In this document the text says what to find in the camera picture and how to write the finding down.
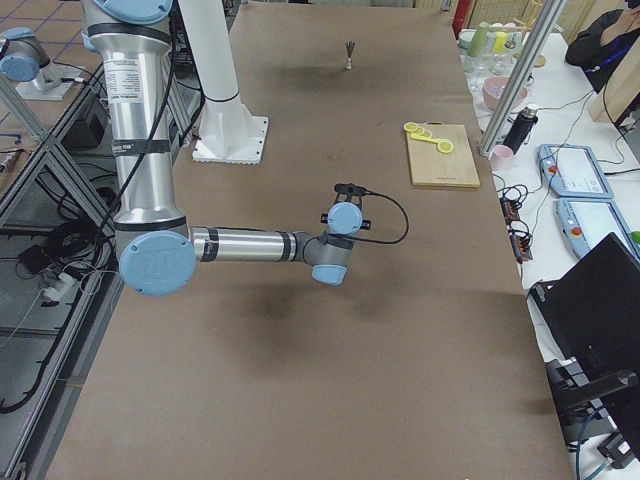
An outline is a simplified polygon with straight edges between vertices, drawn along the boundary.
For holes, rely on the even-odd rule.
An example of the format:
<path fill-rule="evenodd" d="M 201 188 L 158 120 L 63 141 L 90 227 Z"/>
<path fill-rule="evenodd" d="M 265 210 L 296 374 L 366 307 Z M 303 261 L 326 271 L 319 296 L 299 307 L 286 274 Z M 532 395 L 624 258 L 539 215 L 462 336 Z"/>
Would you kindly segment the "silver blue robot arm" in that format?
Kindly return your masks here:
<path fill-rule="evenodd" d="M 358 231 L 369 227 L 360 186 L 338 184 L 325 230 L 261 231 L 195 227 L 177 206 L 167 104 L 172 73 L 164 61 L 177 45 L 178 11 L 203 95 L 198 161 L 256 164 L 269 121 L 243 104 L 224 8 L 218 1 L 86 1 L 86 41 L 101 55 L 120 190 L 113 215 L 119 272 L 149 296 L 184 287 L 200 262 L 302 262 L 313 278 L 337 286 Z"/>

